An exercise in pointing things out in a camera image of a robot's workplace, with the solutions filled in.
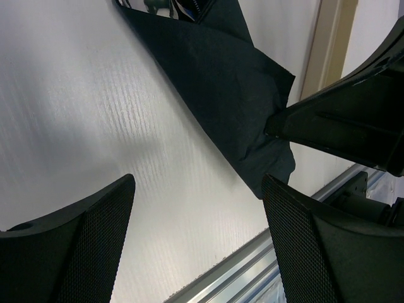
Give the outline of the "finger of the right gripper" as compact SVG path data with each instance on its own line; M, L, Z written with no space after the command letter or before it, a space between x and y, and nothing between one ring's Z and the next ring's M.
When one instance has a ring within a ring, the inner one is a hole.
M266 134L403 176L403 18L349 75L271 116Z

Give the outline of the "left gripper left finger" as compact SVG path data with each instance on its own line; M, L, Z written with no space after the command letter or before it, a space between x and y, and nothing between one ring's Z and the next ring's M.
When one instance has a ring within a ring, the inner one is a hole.
M109 302L135 194L126 174L1 232L1 302Z

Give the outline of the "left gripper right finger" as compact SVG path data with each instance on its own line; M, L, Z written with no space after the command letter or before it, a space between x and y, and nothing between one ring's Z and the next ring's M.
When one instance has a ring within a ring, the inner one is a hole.
M323 202L271 175L263 204L288 302L402 302L403 199Z

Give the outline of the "black paper napkin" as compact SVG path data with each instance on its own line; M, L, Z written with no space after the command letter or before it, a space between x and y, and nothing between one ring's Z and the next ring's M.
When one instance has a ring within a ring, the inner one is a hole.
M266 174L288 182L295 169L290 145L265 127L286 108L294 76L255 48L239 3L200 1L181 19L116 4L253 194L262 198Z

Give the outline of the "silver knife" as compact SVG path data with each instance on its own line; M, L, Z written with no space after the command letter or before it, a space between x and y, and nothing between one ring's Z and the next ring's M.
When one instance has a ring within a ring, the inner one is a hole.
M206 1L175 0L172 2L177 12L178 19L195 22L201 14Z

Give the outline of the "wooden handled spoon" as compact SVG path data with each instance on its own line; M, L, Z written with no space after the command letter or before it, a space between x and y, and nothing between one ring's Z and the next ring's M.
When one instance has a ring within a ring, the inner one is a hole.
M136 9L152 15L170 16L169 0L126 0L123 3L132 9Z

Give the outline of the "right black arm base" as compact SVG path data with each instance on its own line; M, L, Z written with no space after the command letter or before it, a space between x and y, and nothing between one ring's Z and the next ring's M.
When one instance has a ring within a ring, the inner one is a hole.
M344 213L387 227L403 229L403 198L390 206L366 197L367 172L359 172L349 179L323 203Z

